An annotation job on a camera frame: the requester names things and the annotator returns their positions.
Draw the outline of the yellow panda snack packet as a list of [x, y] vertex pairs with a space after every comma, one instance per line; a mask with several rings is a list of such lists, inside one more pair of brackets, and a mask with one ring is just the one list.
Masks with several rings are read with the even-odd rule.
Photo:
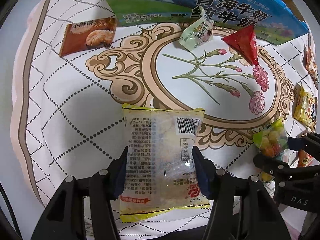
[[300, 86], [293, 117], [312, 132], [316, 129], [317, 98]]

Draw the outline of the orange panda snack packet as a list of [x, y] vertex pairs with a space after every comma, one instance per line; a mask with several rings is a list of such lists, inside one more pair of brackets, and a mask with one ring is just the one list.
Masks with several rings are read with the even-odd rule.
[[305, 51], [305, 68], [308, 71], [309, 75], [311, 76], [316, 88], [318, 88], [319, 74], [318, 74], [318, 68], [315, 60], [315, 55], [313, 53], [311, 46], [308, 46], [307, 50]]

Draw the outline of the red triangular snack packet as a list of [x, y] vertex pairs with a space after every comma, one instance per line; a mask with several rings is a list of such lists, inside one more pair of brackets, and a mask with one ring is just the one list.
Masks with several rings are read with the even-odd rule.
[[222, 40], [236, 52], [239, 52], [250, 65], [257, 66], [259, 64], [257, 37], [252, 25], [244, 27], [231, 35], [225, 36]]

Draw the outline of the white patterned quilted mat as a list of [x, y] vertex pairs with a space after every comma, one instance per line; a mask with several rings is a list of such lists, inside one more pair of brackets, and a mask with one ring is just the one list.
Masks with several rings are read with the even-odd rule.
[[206, 111], [200, 148], [218, 168], [246, 177], [255, 174], [252, 134], [269, 120], [282, 117], [289, 135], [304, 126], [293, 118], [295, 85], [318, 94], [303, 65], [304, 51], [319, 55], [316, 32], [281, 45], [259, 40], [260, 65], [268, 73], [263, 92], [248, 77], [251, 68], [236, 60], [232, 71], [236, 97], [202, 80], [174, 80], [191, 70], [176, 47], [182, 28], [172, 23], [120, 27], [110, 48], [59, 57], [67, 24], [112, 17], [116, 0], [42, 0], [29, 17], [19, 45], [12, 81], [10, 136], [26, 184], [46, 207], [68, 175], [85, 178], [119, 157], [124, 143], [121, 104], [149, 107], [202, 107]]

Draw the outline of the blue milk cardboard box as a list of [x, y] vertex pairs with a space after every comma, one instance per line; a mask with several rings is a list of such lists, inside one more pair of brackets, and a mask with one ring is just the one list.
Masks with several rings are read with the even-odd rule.
[[281, 45], [309, 32], [282, 0], [106, 0], [121, 26], [153, 22], [191, 23], [202, 12], [218, 26], [254, 27], [257, 37]]

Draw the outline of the brown cookie snack packet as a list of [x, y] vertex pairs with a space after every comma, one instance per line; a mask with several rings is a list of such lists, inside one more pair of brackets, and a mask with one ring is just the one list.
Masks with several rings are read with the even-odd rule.
[[112, 17], [68, 24], [59, 57], [84, 50], [109, 47], [114, 39], [117, 20]]

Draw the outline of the colourful gumball candy bag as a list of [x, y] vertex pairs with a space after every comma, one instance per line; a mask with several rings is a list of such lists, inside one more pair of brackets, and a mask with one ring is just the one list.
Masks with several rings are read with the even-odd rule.
[[262, 155], [275, 158], [288, 149], [288, 137], [284, 128], [284, 119], [279, 118], [253, 135], [253, 143]]

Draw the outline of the pale green candy wrapper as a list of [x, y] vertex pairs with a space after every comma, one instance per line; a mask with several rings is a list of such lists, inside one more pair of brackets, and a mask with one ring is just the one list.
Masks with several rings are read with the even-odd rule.
[[180, 45], [188, 51], [194, 50], [212, 39], [213, 27], [214, 21], [201, 8], [201, 17], [189, 25], [181, 34]]

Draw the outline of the red panda snack packet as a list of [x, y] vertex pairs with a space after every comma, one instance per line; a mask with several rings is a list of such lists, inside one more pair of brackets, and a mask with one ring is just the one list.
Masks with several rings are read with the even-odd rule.
[[298, 151], [298, 167], [307, 167], [313, 162], [313, 157], [304, 150]]

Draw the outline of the clear yellow-edged pastry packet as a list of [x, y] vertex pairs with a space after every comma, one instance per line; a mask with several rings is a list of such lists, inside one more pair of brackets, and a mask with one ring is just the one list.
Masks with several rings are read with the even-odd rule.
[[129, 104], [122, 109], [128, 150], [121, 221], [137, 222], [173, 209], [209, 207], [192, 155], [204, 109], [173, 111]]

